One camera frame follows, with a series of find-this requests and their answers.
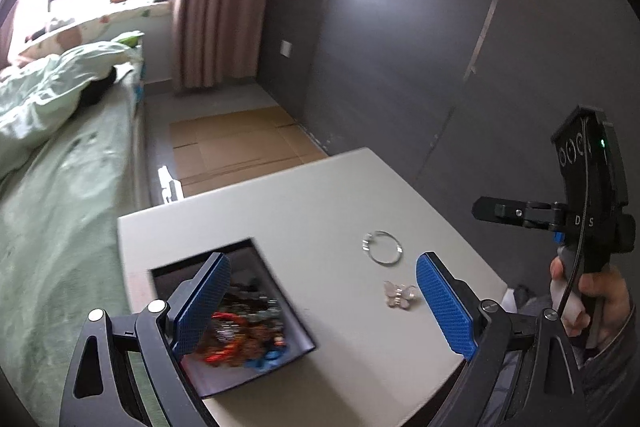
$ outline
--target black box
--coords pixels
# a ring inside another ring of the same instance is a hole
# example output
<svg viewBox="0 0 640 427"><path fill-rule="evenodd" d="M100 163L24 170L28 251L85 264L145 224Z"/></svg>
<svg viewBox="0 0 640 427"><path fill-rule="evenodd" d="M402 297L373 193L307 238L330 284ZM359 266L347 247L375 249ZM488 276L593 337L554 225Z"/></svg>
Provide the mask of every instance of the black box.
<svg viewBox="0 0 640 427"><path fill-rule="evenodd" d="M224 253L228 256L231 262L232 283L246 284L251 279L257 279L260 292L278 300L282 310L280 320L284 323L287 350L278 359L278 364L275 367L260 370L252 367L214 367L202 361L197 355L184 356L180 365L202 398L222 393L255 378L268 375L316 349L316 343L284 295L283 290L276 282L251 239L216 248L177 263L151 270L158 298L166 301L182 281L191 279L196 275L213 252Z"/></svg>

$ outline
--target blue gripper pad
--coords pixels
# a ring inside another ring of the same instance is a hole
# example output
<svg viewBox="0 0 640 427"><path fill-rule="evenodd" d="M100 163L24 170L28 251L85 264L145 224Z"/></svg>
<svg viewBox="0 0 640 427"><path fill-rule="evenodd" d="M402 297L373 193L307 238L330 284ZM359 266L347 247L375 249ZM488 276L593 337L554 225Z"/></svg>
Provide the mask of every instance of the blue gripper pad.
<svg viewBox="0 0 640 427"><path fill-rule="evenodd" d="M193 291L182 313L174 321L172 351L176 360L192 353L218 309L231 280L231 263L226 255L211 269L205 280Z"/></svg>
<svg viewBox="0 0 640 427"><path fill-rule="evenodd" d="M463 355L465 360L471 360L478 349L474 340L473 320L427 254L418 257L415 276L449 347L453 352Z"/></svg>

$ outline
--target butterfly hair clip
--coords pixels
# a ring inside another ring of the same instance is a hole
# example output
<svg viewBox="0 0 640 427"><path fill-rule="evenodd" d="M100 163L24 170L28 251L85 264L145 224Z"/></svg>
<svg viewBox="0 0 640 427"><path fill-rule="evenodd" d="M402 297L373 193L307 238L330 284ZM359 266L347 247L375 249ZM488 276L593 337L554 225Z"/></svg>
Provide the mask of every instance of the butterfly hair clip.
<svg viewBox="0 0 640 427"><path fill-rule="evenodd" d="M417 287L393 284L385 281L386 305L390 308L409 309L411 301L416 297Z"/></svg>

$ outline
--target white table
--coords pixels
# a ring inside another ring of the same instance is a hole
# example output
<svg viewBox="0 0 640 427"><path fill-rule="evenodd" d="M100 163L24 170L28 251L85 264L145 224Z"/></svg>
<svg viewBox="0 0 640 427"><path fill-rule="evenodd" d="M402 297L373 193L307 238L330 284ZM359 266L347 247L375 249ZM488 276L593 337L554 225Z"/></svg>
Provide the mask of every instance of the white table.
<svg viewBox="0 0 640 427"><path fill-rule="evenodd" d="M362 251L386 230L404 248L393 267ZM480 299L506 284L433 207L370 150L334 156L118 222L132 311L155 298L149 270L248 237L270 265L318 349L205 400L221 427L392 427L411 417L462 357L424 300L385 304L383 281L415 284L415 261L436 251Z"/></svg>

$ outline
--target wall outlet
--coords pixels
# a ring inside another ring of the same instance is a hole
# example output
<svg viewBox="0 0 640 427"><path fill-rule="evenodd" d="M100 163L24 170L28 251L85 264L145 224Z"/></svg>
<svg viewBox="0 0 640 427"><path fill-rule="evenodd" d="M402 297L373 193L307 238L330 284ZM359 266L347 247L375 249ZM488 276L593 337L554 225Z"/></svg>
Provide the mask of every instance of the wall outlet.
<svg viewBox="0 0 640 427"><path fill-rule="evenodd" d="M291 56L291 48L292 48L291 42L282 41L280 43L280 54L289 58Z"/></svg>

